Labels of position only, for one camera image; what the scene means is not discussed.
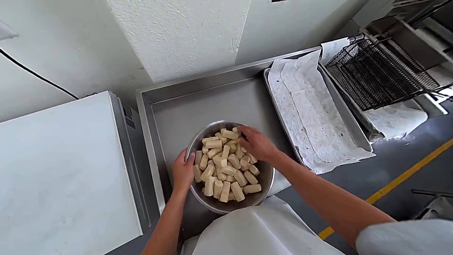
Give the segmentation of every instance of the gray floor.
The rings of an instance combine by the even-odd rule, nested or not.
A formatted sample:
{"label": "gray floor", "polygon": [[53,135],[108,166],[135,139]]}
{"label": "gray floor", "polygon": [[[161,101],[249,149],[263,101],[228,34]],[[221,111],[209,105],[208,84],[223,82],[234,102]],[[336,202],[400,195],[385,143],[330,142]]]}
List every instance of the gray floor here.
{"label": "gray floor", "polygon": [[[452,102],[444,102],[442,105],[447,111],[453,111]],[[452,127],[453,114],[429,119],[403,139],[375,143],[373,148],[376,157],[337,167],[332,172],[321,176],[352,194],[367,199],[453,138]],[[453,192],[452,155],[453,147],[398,185],[374,205],[396,220],[402,221],[416,215],[432,199],[429,196],[414,195],[411,189]],[[279,192],[277,196],[290,204],[316,233],[328,227],[328,224],[305,204],[292,187]],[[357,254],[337,233],[329,236],[326,241],[345,254]]]}

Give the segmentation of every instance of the white appliance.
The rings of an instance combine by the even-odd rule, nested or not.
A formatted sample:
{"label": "white appliance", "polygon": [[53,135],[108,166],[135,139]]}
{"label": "white appliance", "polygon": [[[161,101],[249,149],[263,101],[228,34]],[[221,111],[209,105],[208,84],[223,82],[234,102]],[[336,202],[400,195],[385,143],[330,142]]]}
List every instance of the white appliance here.
{"label": "white appliance", "polygon": [[1,254],[103,255],[159,218],[153,187],[139,115],[109,91],[0,123]]}

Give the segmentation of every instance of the metal bowl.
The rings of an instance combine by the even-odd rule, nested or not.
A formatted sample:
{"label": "metal bowl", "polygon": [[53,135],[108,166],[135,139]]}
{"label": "metal bowl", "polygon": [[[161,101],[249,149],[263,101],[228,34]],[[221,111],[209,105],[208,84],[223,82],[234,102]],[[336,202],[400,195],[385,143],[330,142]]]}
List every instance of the metal bowl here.
{"label": "metal bowl", "polygon": [[[244,123],[232,120],[220,120],[207,125],[193,137],[187,148],[186,160],[189,157],[190,153],[202,149],[203,138],[213,137],[215,133],[220,132],[221,128],[231,130],[232,128],[241,125],[247,126]],[[258,179],[258,183],[261,184],[261,191],[257,193],[245,194],[246,198],[240,202],[231,200],[227,203],[223,203],[212,196],[205,196],[201,191],[202,188],[204,188],[203,182],[196,183],[195,181],[193,181],[192,185],[190,186],[190,191],[202,205],[218,214],[227,214],[234,210],[248,206],[257,206],[264,201],[270,191],[270,188],[272,187],[272,183],[274,182],[275,169],[265,161],[258,161],[257,163],[255,163],[255,166],[260,170],[260,174],[256,178]]]}

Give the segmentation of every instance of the hand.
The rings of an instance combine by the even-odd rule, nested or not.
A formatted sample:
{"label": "hand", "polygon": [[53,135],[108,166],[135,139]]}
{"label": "hand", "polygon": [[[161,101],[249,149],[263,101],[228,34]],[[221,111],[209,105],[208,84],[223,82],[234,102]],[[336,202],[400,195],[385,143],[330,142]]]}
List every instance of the hand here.
{"label": "hand", "polygon": [[246,137],[246,139],[239,137],[239,144],[257,159],[269,162],[279,154],[277,147],[256,128],[238,126],[237,129]]}
{"label": "hand", "polygon": [[184,149],[173,163],[173,192],[187,192],[193,181],[193,161],[195,153],[191,153],[187,162],[184,162],[187,149]]}

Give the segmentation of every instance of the food piece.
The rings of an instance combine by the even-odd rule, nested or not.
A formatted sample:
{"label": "food piece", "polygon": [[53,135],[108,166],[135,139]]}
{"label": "food piece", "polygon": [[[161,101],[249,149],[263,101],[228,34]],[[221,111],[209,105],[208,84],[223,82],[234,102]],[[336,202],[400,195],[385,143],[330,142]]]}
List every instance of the food piece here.
{"label": "food piece", "polygon": [[225,181],[228,181],[228,182],[235,182],[236,181],[236,179],[233,176],[231,176],[231,175],[227,175],[226,174],[225,176],[226,176]]}
{"label": "food piece", "polygon": [[216,165],[219,165],[220,167],[226,167],[227,166],[227,159],[226,158],[222,158],[218,155],[215,155],[212,160],[214,161],[214,163]]}
{"label": "food piece", "polygon": [[222,148],[212,148],[208,153],[207,153],[207,156],[209,158],[212,158],[213,156],[215,156],[217,153],[221,152],[222,151]]}
{"label": "food piece", "polygon": [[195,152],[195,165],[199,165],[201,158],[203,157],[203,152],[202,151],[197,151]]}
{"label": "food piece", "polygon": [[214,193],[213,193],[214,198],[220,198],[220,193],[222,192],[222,189],[223,189],[223,182],[220,180],[215,180],[214,181]]}
{"label": "food piece", "polygon": [[238,132],[233,132],[229,130],[224,130],[222,133],[223,137],[230,138],[230,139],[237,139],[239,137]]}
{"label": "food piece", "polygon": [[236,152],[236,145],[235,145],[235,144],[232,144],[232,145],[230,146],[230,154],[233,154],[233,153],[235,153],[235,152]]}
{"label": "food piece", "polygon": [[242,146],[240,144],[237,144],[236,145],[236,157],[238,159],[242,159],[242,157],[244,156],[244,152],[242,151]]}
{"label": "food piece", "polygon": [[244,193],[242,193],[241,187],[239,187],[239,183],[237,183],[237,181],[231,184],[231,190],[233,191],[234,198],[236,199],[236,201],[240,202],[246,198],[244,196]]}
{"label": "food piece", "polygon": [[231,162],[234,168],[239,169],[241,167],[241,162],[236,157],[236,155],[231,154],[228,156],[228,161]]}
{"label": "food piece", "polygon": [[224,145],[223,151],[222,151],[222,158],[228,158],[229,154],[230,154],[230,147],[228,145]]}
{"label": "food piece", "polygon": [[223,137],[221,133],[216,133],[215,136],[218,137],[220,141],[222,141],[222,144],[225,144],[228,140],[228,138]]}
{"label": "food piece", "polygon": [[232,139],[231,141],[228,141],[225,145],[231,146],[233,144],[237,144],[237,140],[236,139]]}
{"label": "food piece", "polygon": [[215,177],[208,176],[206,182],[204,183],[204,195],[212,196],[214,195],[214,182],[216,181]]}
{"label": "food piece", "polygon": [[209,141],[215,141],[215,140],[219,140],[219,137],[207,137],[207,138],[203,138],[203,140],[201,140],[201,142],[206,145],[207,142]]}
{"label": "food piece", "polygon": [[228,194],[228,201],[230,201],[230,200],[236,200],[236,198],[234,198],[234,194],[232,191],[230,191],[230,193]]}
{"label": "food piece", "polygon": [[245,170],[248,170],[248,169],[250,169],[250,166],[251,166],[251,165],[252,165],[252,164],[250,164],[250,163],[247,163],[247,165],[245,165],[245,166],[241,166],[241,171],[245,171]]}
{"label": "food piece", "polygon": [[253,156],[252,154],[248,152],[246,152],[245,154],[250,157],[250,164],[255,164],[256,162],[258,162],[258,159],[256,159],[256,157]]}
{"label": "food piece", "polygon": [[245,167],[250,162],[250,157],[245,155],[241,159],[241,166]]}
{"label": "food piece", "polygon": [[206,148],[222,148],[222,141],[220,140],[215,140],[215,141],[208,141],[206,143]]}
{"label": "food piece", "polygon": [[216,165],[216,171],[215,172],[217,173],[217,178],[219,178],[219,180],[221,180],[221,181],[224,181],[224,180],[227,179],[227,175],[222,173],[221,169],[222,168],[219,165]]}
{"label": "food piece", "polygon": [[200,161],[200,169],[205,170],[207,166],[207,155],[204,154]]}
{"label": "food piece", "polygon": [[213,165],[208,165],[208,166],[206,167],[206,170],[201,174],[200,179],[201,179],[202,181],[206,182],[206,179],[207,179],[208,177],[211,177],[211,176],[212,176],[212,174],[214,173],[214,170],[215,170],[215,169],[216,169],[216,168],[215,168]]}
{"label": "food piece", "polygon": [[250,184],[258,184],[258,180],[249,170],[244,172],[244,177],[250,182]]}
{"label": "food piece", "polygon": [[234,175],[234,178],[236,179],[236,181],[241,186],[245,186],[247,184],[247,179],[244,177],[244,175],[242,174],[241,171],[236,171],[236,174]]}
{"label": "food piece", "polygon": [[222,167],[222,169],[220,171],[222,173],[225,173],[225,174],[231,175],[231,176],[234,176],[237,172],[236,168],[231,167],[231,166]]}
{"label": "food piece", "polygon": [[254,184],[254,185],[245,185],[244,186],[244,193],[256,193],[261,191],[261,184]]}
{"label": "food piece", "polygon": [[222,187],[222,191],[220,192],[220,202],[228,202],[228,196],[230,195],[230,187],[231,187],[231,183],[227,182],[227,181],[224,181],[223,182],[223,187]]}
{"label": "food piece", "polygon": [[193,177],[195,178],[195,182],[201,182],[201,169],[200,165],[196,164],[193,166]]}
{"label": "food piece", "polygon": [[249,170],[254,175],[259,175],[260,174],[260,171],[254,165],[250,165]]}

